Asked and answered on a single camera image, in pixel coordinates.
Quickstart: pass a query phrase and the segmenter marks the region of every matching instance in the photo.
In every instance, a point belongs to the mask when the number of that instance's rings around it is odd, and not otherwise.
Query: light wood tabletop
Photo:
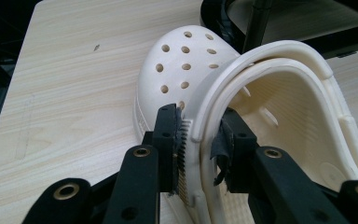
[[[0,117],[0,223],[21,223],[52,183],[91,185],[137,145],[132,105],[146,53],[174,28],[200,24],[201,1],[39,3]],[[358,124],[358,53],[328,61]],[[173,223],[165,202],[161,223]]]

